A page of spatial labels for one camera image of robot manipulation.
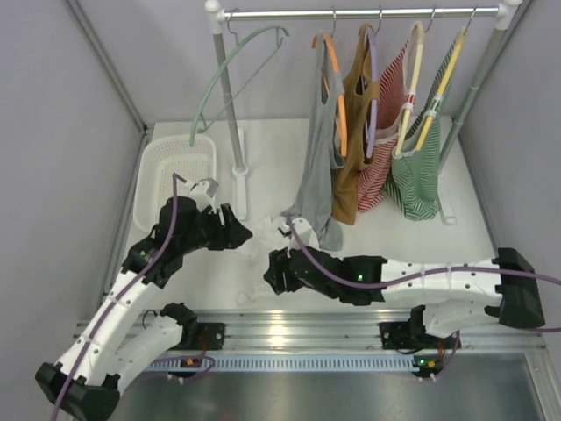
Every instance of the orange hanger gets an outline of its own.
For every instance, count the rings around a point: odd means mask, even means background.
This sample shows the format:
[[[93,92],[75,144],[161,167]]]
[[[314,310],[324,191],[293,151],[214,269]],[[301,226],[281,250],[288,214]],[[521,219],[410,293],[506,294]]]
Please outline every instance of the orange hanger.
[[[335,73],[339,72],[339,63],[337,61],[337,55],[335,53],[335,47],[333,46],[333,39],[331,36],[324,32],[323,33],[323,42],[327,46],[327,51],[331,58],[331,64],[333,65],[333,71]],[[312,42],[312,48],[317,48],[317,37],[314,37],[314,41]],[[327,83],[327,78],[325,74],[323,74],[323,84],[325,86],[325,90],[327,91],[328,95],[330,93],[330,89]],[[344,97],[343,94],[339,95],[337,98],[337,107],[339,109],[338,118],[335,118],[335,122],[337,124],[337,131],[339,133],[339,137],[341,138],[341,154],[343,156],[347,156],[347,118],[344,112]]]

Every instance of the tank top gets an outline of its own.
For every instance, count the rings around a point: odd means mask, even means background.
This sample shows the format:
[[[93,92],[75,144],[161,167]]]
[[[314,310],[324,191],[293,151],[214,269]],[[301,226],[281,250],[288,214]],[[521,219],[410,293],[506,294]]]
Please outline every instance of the tank top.
[[[338,251],[343,246],[341,226],[331,216],[334,171],[344,160],[336,147],[335,115],[337,97],[343,94],[340,72],[334,72],[323,42],[323,32],[316,35],[316,93],[309,118],[308,144],[300,188],[295,204],[283,215],[305,218],[316,232],[319,246]],[[323,73],[329,84],[329,95],[323,85]]]
[[[397,143],[402,113],[415,104],[416,86],[408,87],[406,83],[415,65],[413,59],[421,30],[415,22],[407,42],[380,78],[376,147],[372,163],[358,177],[359,211],[369,211],[383,198],[381,189],[392,167],[392,151]]]
[[[363,24],[359,32],[359,44],[349,74],[343,80],[344,110],[347,117],[347,156],[344,167],[336,171],[333,189],[333,217],[340,222],[353,225],[359,208],[357,180],[359,172],[372,161],[365,161],[365,123],[373,99],[380,98],[380,84],[372,80],[370,48],[366,41]],[[360,76],[364,76],[366,87],[362,88]]]
[[[399,206],[407,219],[420,221],[433,218],[440,210],[438,202],[438,165],[441,142],[441,111],[445,98],[450,92],[448,83],[444,97],[436,97],[444,72],[450,63],[456,41],[444,57],[430,89],[429,97],[408,131],[401,155],[393,156],[392,169],[384,190]],[[420,151],[416,150],[417,140],[423,128],[424,119],[432,112],[434,120]]]

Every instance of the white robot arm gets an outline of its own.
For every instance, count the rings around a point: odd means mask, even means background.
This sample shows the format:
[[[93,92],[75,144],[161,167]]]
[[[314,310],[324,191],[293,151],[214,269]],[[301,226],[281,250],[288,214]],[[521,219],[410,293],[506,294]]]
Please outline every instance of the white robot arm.
[[[229,205],[212,208],[216,181],[185,183],[189,195],[169,199],[150,235],[131,247],[123,271],[88,327],[55,364],[44,363],[35,375],[49,401],[80,420],[108,419],[147,366],[168,349],[193,341],[196,314],[171,303],[123,346],[140,313],[181,268],[183,256],[201,248],[238,248],[252,236]]]
[[[173,230],[170,199],[160,211],[160,221],[153,232],[129,250],[122,273],[88,327],[55,364],[44,363],[38,370],[36,380],[50,402],[80,420],[105,421],[131,382],[159,355],[193,341],[196,314],[182,304],[171,303],[147,329],[123,345],[140,313],[181,268],[185,254],[201,248],[237,248],[252,236],[234,217],[230,206],[212,209],[216,186],[214,180],[205,180],[193,186],[189,197],[178,198],[175,217],[179,223]],[[307,225],[296,226],[312,244],[314,236],[305,235]],[[170,231],[171,241],[156,262],[154,256]],[[380,302],[392,308],[411,309],[408,322],[396,322],[401,324],[397,329],[389,326],[382,334],[389,343],[399,342],[400,347],[419,347],[434,339],[446,339],[474,325],[544,325],[535,280],[476,273],[468,264],[419,265],[380,256],[340,260],[301,246],[290,253],[283,249],[269,254],[264,279],[275,293],[310,288],[342,303]],[[474,266],[492,272],[499,268],[533,272],[512,249],[500,249],[496,259]],[[404,277],[409,279],[396,281]]]

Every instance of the green hanger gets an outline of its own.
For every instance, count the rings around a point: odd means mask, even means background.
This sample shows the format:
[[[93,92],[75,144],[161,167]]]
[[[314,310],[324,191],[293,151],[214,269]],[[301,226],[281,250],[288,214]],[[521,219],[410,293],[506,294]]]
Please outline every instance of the green hanger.
[[[257,68],[255,73],[253,73],[253,75],[251,75],[251,77],[247,80],[247,82],[244,83],[244,86],[242,86],[242,88],[236,93],[236,95],[234,95],[232,97],[232,99],[220,110],[218,115],[210,123],[207,124],[206,120],[204,119],[204,115],[202,114],[202,111],[204,110],[204,107],[206,106],[207,101],[209,101],[210,93],[212,92],[212,90],[216,86],[218,80],[220,79],[220,75],[222,74],[222,72],[224,72],[224,70],[226,69],[228,64],[230,64],[232,59],[234,57],[236,57],[236,55],[238,55],[238,53],[242,50],[242,48],[244,48],[252,39],[259,36],[263,32],[267,32],[267,31],[270,31],[270,30],[273,30],[273,29],[276,31],[276,36],[277,36],[277,38],[276,38],[276,41],[277,41],[276,46],[277,47],[274,49],[273,53],[271,55],[269,55],[269,57],[267,57],[267,59],[263,62],[263,64],[261,64]],[[209,130],[209,128],[213,124],[215,124],[215,122],[224,114],[228,105],[230,105],[234,101],[234,99],[236,99],[236,97],[245,89],[245,87],[249,84],[249,82],[251,82],[252,79],[257,75],[257,73],[259,73],[259,71],[279,51],[279,49],[282,46],[282,41],[284,40],[284,37],[281,36],[281,31],[284,33],[285,36],[287,36],[287,37],[290,36],[290,35],[288,35],[288,31],[286,30],[286,28],[284,28],[282,26],[272,25],[272,26],[267,26],[265,28],[258,29],[257,31],[252,32],[250,35],[248,35],[247,37],[242,39],[242,41],[236,46],[236,48],[234,48],[231,51],[231,53],[228,54],[228,56],[226,57],[226,60],[224,60],[224,62],[218,68],[217,72],[212,77],[212,80],[210,81],[209,87],[207,88],[206,92],[204,93],[204,96],[202,97],[202,101],[199,104],[199,108],[198,108],[198,110],[195,114],[195,118],[193,119],[193,124],[191,125],[191,135],[190,135],[190,138],[189,138],[189,145],[190,146],[193,146],[195,144],[195,134],[197,132],[198,133],[205,133],[207,130]],[[202,121],[202,128],[197,130],[197,126],[199,124],[199,121]]]

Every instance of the plastic laundry basket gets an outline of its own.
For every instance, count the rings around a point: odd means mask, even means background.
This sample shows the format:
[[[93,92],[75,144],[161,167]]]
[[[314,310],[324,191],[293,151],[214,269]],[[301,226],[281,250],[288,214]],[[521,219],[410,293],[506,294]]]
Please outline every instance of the plastic laundry basket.
[[[197,134],[189,146],[188,135],[168,136],[150,143],[142,153],[132,219],[145,232],[158,222],[161,207],[173,195],[172,174],[191,182],[217,176],[217,150],[207,136]],[[178,194],[186,196],[187,187]]]

